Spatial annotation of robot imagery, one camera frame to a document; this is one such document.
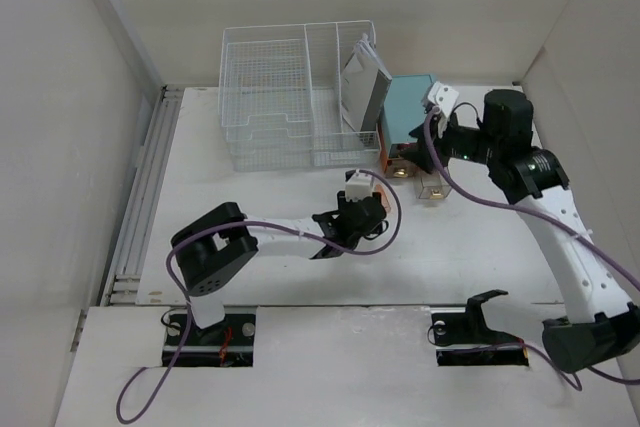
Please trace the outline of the clear smoky drawer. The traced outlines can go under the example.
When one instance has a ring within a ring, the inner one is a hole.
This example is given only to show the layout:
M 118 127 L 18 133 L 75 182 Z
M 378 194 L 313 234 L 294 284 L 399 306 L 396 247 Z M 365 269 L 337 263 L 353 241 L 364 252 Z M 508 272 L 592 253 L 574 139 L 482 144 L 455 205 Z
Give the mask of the clear smoky drawer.
M 452 188 L 439 173 L 419 172 L 414 177 L 414 190 L 418 200 L 439 202 L 449 196 Z
M 415 175 L 417 167 L 414 163 L 403 159 L 391 159 L 388 162 L 386 174 L 389 178 L 406 179 Z

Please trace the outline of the teal drawer box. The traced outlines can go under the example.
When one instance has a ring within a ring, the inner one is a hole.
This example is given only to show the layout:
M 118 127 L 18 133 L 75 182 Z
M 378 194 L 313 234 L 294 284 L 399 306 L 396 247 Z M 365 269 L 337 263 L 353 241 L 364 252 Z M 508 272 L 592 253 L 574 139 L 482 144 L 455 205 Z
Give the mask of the teal drawer box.
M 414 140 L 409 132 L 424 121 L 422 99 L 436 77 L 430 74 L 394 76 L 378 121 L 381 152 L 380 165 L 384 176 L 388 162 L 400 157 Z

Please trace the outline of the gray white booklet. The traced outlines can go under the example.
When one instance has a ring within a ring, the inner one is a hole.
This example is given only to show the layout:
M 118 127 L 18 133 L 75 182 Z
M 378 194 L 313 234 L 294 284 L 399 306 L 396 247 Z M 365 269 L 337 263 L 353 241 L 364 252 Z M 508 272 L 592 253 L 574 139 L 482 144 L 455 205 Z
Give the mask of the gray white booklet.
M 392 75 L 367 34 L 355 43 L 340 81 L 341 113 L 347 125 L 355 132 L 374 131 Z

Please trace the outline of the orange highlighter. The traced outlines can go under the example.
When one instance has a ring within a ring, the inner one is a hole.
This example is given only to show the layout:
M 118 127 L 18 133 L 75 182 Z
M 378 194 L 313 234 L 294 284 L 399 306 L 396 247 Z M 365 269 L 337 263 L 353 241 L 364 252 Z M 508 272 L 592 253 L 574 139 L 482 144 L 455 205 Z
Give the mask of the orange highlighter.
M 380 203 L 383 206 L 383 208 L 385 209 L 385 212 L 386 213 L 390 213 L 392 208 L 390 206 L 389 199 L 387 197 L 385 188 L 382 185 L 377 185 L 375 187 L 375 192 L 379 195 Z

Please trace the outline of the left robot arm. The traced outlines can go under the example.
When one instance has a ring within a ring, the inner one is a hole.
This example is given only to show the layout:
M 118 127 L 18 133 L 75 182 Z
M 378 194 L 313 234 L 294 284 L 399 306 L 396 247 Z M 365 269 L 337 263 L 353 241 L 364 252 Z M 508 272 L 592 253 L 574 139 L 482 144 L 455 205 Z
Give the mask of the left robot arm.
M 221 337 L 225 313 L 218 291 L 254 257 L 332 259 L 388 227 L 379 193 L 349 200 L 341 191 L 337 201 L 333 211 L 295 220 L 250 217 L 237 203 L 225 202 L 174 234 L 172 254 L 191 306 L 191 334 L 205 344 Z

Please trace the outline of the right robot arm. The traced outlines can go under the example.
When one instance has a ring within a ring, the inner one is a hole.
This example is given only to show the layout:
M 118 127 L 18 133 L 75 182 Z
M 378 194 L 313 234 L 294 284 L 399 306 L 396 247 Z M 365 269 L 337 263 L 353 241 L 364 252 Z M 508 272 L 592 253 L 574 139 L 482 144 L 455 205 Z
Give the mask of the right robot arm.
M 441 83 L 424 94 L 426 118 L 410 133 L 417 145 L 402 151 L 402 157 L 427 173 L 438 172 L 476 204 L 518 214 L 564 301 L 565 316 L 543 323 L 546 353 L 564 373 L 597 373 L 600 364 L 639 345 L 639 307 L 614 276 L 620 274 L 633 287 L 638 279 L 593 243 L 559 159 L 533 143 L 534 107 L 526 95 L 510 89 L 487 92 L 473 127 L 459 123 L 458 97 L 453 87 Z M 448 171 L 452 159 L 485 166 L 503 201 L 461 187 Z

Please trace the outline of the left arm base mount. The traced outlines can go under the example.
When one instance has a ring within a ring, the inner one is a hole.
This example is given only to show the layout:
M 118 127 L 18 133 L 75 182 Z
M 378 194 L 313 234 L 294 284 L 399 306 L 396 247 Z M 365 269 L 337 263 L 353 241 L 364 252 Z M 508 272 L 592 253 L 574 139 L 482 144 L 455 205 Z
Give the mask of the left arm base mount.
M 168 367 L 186 327 L 186 311 L 170 308 L 160 319 L 164 327 L 161 365 Z M 245 368 L 254 361 L 256 309 L 231 308 L 222 322 L 207 328 L 195 323 L 174 364 L 175 367 Z

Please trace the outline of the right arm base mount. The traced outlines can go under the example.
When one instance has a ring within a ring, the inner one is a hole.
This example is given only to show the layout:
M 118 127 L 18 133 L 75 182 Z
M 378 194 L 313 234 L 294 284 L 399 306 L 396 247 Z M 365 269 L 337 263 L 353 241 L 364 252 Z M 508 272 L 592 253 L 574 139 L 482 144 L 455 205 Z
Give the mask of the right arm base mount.
M 427 340 L 436 348 L 439 367 L 528 367 L 524 341 L 491 329 L 483 305 L 508 292 L 493 289 L 467 299 L 463 306 L 436 307 L 431 311 Z

